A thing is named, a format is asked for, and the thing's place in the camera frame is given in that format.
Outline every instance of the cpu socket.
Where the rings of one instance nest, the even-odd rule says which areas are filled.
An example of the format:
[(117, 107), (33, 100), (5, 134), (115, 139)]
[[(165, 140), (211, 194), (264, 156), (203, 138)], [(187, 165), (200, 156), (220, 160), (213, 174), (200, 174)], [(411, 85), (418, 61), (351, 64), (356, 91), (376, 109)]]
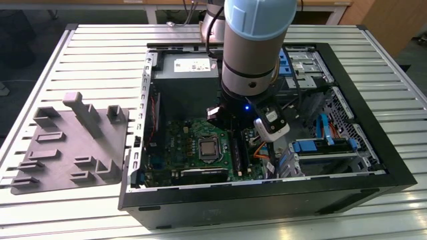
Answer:
[(199, 139), (199, 159), (207, 164), (213, 163), (220, 157), (219, 139), (216, 137)]

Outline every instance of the slotted metal surface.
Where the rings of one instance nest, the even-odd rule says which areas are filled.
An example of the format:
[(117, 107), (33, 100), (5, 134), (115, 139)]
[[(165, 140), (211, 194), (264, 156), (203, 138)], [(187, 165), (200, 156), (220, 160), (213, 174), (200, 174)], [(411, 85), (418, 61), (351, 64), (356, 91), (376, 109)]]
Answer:
[[(80, 91), (84, 103), (93, 104), (97, 109), (119, 104), (131, 108), (129, 118), (135, 119), (147, 43), (199, 41), (196, 25), (176, 28), (165, 25), (80, 25), (76, 31), (65, 31), (0, 149), (0, 237), (43, 240), (125, 236), (406, 240), (426, 237), (427, 104), (369, 33), (355, 26), (291, 26), (285, 42), (329, 43), (418, 185), (337, 215), (161, 231), (148, 231), (127, 212), (117, 210), (119, 184), (11, 194), (9, 184), (36, 129), (31, 118), (36, 107), (53, 106), (65, 110), (64, 93)], [(131, 144), (132, 134), (127, 136), (127, 145)]]

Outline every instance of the wooden table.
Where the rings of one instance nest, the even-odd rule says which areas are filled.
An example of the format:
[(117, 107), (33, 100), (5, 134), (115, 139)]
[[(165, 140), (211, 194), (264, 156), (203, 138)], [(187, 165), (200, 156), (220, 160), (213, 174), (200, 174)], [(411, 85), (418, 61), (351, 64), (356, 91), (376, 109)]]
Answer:
[[(303, 0), (304, 12), (331, 12), (327, 25), (337, 25), (352, 0)], [(301, 0), (297, 0), (297, 11)], [(181, 0), (0, 0), (0, 9), (21, 10), (145, 10), (148, 24), (157, 24), (156, 10), (184, 10)], [(197, 10), (205, 10), (199, 4)]]

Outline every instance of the black case frame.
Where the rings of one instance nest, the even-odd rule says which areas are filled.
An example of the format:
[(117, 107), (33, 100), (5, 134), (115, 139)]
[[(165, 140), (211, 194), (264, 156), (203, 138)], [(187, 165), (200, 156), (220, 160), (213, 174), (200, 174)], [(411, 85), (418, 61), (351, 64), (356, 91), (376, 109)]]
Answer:
[[(195, 46), (204, 43), (155, 43), (148, 48)], [(119, 210), (128, 211), (148, 229), (204, 226), (229, 222), (340, 213), (372, 198), (416, 184), (386, 132), (327, 43), (285, 43), (283, 47), (315, 47), (363, 129), (387, 174), (193, 189), (169, 188), (127, 192), (124, 163)], [(223, 47), (212, 43), (211, 48)]]

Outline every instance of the light blue joint cap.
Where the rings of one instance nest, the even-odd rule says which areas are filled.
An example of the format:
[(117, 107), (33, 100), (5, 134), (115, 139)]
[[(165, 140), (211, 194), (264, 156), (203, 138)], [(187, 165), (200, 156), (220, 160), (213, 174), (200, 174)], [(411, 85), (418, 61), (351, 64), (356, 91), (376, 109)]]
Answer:
[(296, 0), (225, 0), (224, 15), (232, 31), (244, 39), (277, 37), (291, 25)]

